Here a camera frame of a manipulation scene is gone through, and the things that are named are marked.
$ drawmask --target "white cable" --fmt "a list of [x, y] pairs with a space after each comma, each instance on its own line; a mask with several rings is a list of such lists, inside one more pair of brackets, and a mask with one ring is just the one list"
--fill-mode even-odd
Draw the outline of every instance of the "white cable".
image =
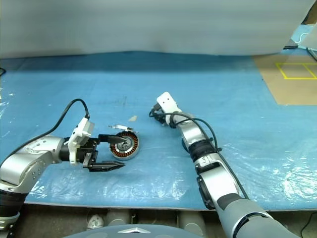
[[299, 41], [295, 41], [295, 43], [296, 44], [299, 44], [301, 41], [302, 41], [302, 37], [304, 36], [304, 35], [307, 35], [309, 32], [305, 32], [305, 33], [303, 33], [303, 34], [301, 34], [301, 36], [299, 37]]

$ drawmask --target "blue mat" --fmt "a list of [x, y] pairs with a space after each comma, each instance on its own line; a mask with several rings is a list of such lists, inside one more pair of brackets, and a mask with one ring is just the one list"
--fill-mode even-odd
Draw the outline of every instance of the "blue mat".
[[[141, 140], [139, 154], [119, 170], [49, 166], [28, 203], [205, 209], [179, 131], [148, 117], [156, 97], [169, 91], [183, 111], [213, 126], [252, 200], [266, 210], [316, 208], [317, 107], [277, 105], [250, 57], [128, 52], [7, 59], [1, 66], [1, 160], [51, 128], [78, 97], [96, 123], [93, 136], [117, 133], [108, 125], [119, 123]], [[74, 105], [54, 135], [69, 136], [83, 115]], [[98, 150], [99, 160], [113, 160], [106, 145]]]

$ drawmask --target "blue table surface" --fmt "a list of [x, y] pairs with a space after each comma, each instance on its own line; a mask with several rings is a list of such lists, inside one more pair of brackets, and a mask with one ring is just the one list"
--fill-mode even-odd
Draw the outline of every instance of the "blue table surface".
[[[51, 128], [74, 98], [86, 101], [93, 136], [117, 133], [108, 125], [119, 123], [141, 140], [139, 154], [119, 170], [49, 166], [28, 203], [205, 209], [179, 131], [148, 117], [156, 97], [169, 91], [183, 111], [212, 125], [252, 200], [266, 210], [317, 208], [317, 107], [278, 105], [251, 57], [123, 52], [6, 59], [1, 66], [1, 160]], [[83, 115], [75, 104], [53, 134], [69, 136]], [[128, 121], [132, 116], [137, 120]], [[98, 150], [99, 160], [113, 160], [106, 145]]]

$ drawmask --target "black cable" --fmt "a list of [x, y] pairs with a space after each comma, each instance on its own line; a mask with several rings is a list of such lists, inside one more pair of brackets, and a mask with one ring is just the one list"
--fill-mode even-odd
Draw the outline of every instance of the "black cable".
[[[209, 128], [209, 130], [212, 133], [212, 136], [213, 136], [213, 139], [214, 139], [214, 147], [216, 149], [216, 152], [218, 153], [218, 147], [216, 147], [216, 146], [218, 146], [218, 144], [217, 144], [217, 138], [216, 138], [215, 132], [213, 131], [212, 127], [205, 120], [200, 119], [200, 118], [191, 118], [190, 116], [188, 116], [186, 114], [182, 114], [182, 113], [160, 113], [160, 114], [154, 114], [153, 111], [150, 111], [150, 113], [149, 113], [149, 117], [151, 117], [151, 118], [162, 117], [162, 116], [166, 116], [166, 115], [175, 115], [175, 116], [182, 116], [182, 117], [187, 118], [186, 120], [182, 120], [182, 121], [176, 123], [175, 125], [178, 125], [178, 124], [180, 124], [182, 122], [185, 122], [187, 120], [191, 120], [193, 123], [195, 123], [198, 126], [198, 128], [202, 131], [202, 133], [206, 137], [206, 139], [211, 143], [211, 141], [210, 141], [209, 137], [207, 136], [205, 130], [199, 125], [197, 120], [201, 121], [202, 123], [204, 123]], [[222, 158], [223, 162], [225, 163], [225, 165], [228, 167], [228, 169], [229, 169], [230, 173], [232, 174], [232, 176], [234, 177], [234, 179], [237, 181], [237, 184], [238, 184], [238, 186], [239, 186], [244, 198], [249, 199], [249, 196], [247, 195], [246, 191], [244, 190], [244, 187], [242, 186], [241, 182], [239, 181], [238, 177], [236, 176], [236, 174], [234, 173], [234, 171], [232, 170], [232, 168], [230, 167], [230, 165], [228, 164], [226, 159], [223, 156], [221, 158]]]
[[309, 225], [309, 223], [311, 222], [312, 220], [312, 217], [313, 217], [313, 214], [317, 214], [317, 212], [313, 212], [311, 213], [309, 219], [308, 219], [308, 222], [304, 225], [304, 227], [301, 229], [301, 237], [303, 238], [303, 231], [305, 230], [305, 228]]
[[309, 54], [311, 57], [313, 57], [313, 59], [314, 59], [315, 61], [317, 61], [316, 55], [314, 55], [314, 52], [313, 52], [312, 49], [306, 48], [306, 51], [308, 52], [308, 54]]
[[66, 108], [64, 109], [64, 111], [63, 111], [63, 113], [61, 114], [60, 118], [58, 119], [57, 123], [55, 124], [55, 126], [52, 127], [52, 129], [50, 129], [50, 130], [48, 130], [47, 132], [44, 132], [43, 134], [38, 135], [38, 136], [36, 136], [36, 137], [34, 137], [34, 138], [32, 138], [32, 139], [30, 139], [30, 140], [24, 142], [23, 144], [21, 144], [20, 146], [18, 146], [15, 150], [13, 150], [13, 151], [7, 156], [7, 158], [10, 157], [11, 155], [15, 154], [17, 151], [19, 151], [21, 148], [23, 148], [23, 147], [26, 146], [27, 144], [29, 144], [29, 143], [31, 143], [31, 142], [33, 142], [33, 141], [35, 141], [35, 140], [37, 140], [37, 139], [39, 139], [39, 138], [41, 138], [41, 137], [43, 137], [43, 136], [46, 136], [46, 135], [52, 133], [53, 131], [55, 131], [55, 130], [58, 128], [58, 126], [60, 125], [60, 123], [63, 121], [64, 117], [66, 116], [66, 114], [67, 114], [67, 112], [68, 112], [68, 110], [71, 108], [71, 106], [72, 106], [75, 102], [81, 102], [81, 103], [83, 104], [83, 106], [84, 106], [84, 108], [85, 108], [85, 112], [86, 112], [85, 118], [89, 119], [89, 117], [90, 117], [89, 111], [88, 111], [87, 105], [86, 105], [86, 103], [84, 102], [84, 100], [82, 100], [82, 99], [80, 99], [80, 98], [74, 99], [74, 100], [72, 100], [72, 101], [66, 106]]
[[6, 73], [6, 70], [4, 68], [0, 67], [0, 70], [2, 70], [2, 72], [0, 73], [0, 76], [4, 75]]

